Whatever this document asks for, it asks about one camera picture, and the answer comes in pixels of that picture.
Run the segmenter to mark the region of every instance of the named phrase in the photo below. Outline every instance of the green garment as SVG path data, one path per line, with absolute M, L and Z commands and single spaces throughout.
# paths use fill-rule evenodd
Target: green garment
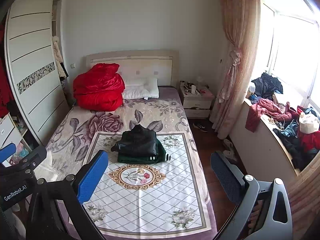
M 157 141 L 157 156 L 151 157 L 132 157 L 128 155 L 118 154 L 119 163 L 128 163 L 128 164 L 154 164 L 159 162 L 165 162 L 171 159 L 169 154 L 166 154 L 165 149 L 163 148 L 161 142 Z

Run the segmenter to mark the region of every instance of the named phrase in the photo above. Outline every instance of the headboard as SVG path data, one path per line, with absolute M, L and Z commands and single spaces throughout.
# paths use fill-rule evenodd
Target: headboard
M 87 56 L 86 66 L 117 63 L 123 79 L 156 77 L 159 86 L 178 84 L 179 52 L 176 50 L 122 50 Z

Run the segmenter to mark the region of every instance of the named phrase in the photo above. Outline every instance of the black shoe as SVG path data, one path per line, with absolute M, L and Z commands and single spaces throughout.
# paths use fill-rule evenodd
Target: black shoe
M 208 132 L 207 128 L 204 125 L 202 125 L 200 122 L 193 122 L 192 125 L 194 128 L 200 129 L 202 132 Z

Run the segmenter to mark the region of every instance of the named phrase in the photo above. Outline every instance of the window sill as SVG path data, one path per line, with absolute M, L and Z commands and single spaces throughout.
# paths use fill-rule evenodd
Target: window sill
M 247 99 L 247 98 L 244 99 L 244 104 L 247 104 L 248 106 L 252 106 L 251 101 L 249 99 Z M 285 148 L 285 146 L 282 143 L 282 141 L 279 139 L 279 137 L 272 130 L 273 128 L 278 128 L 278 127 L 275 124 L 271 124 L 269 122 L 268 118 L 269 117 L 266 114 L 262 115 L 261 121 L 262 121 L 263 125 L 265 125 L 268 128 L 268 130 L 270 131 L 270 133 L 273 135 L 273 138 L 275 139 L 275 141 L 279 144 L 279 146 L 283 150 L 283 154 L 287 157 L 288 162 L 290 162 L 290 165 L 292 166 L 292 168 L 294 169 L 296 175 L 298 176 L 300 174 L 300 170 L 294 168 L 294 166 L 292 164 L 292 156 L 291 156 L 291 154 L 287 151 L 287 149 Z

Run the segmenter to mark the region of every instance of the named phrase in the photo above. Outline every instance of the window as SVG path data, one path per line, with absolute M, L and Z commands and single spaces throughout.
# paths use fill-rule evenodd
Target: window
M 313 19 L 261 4 L 258 51 L 252 79 L 277 77 L 291 106 L 312 105 L 320 112 L 320 34 Z

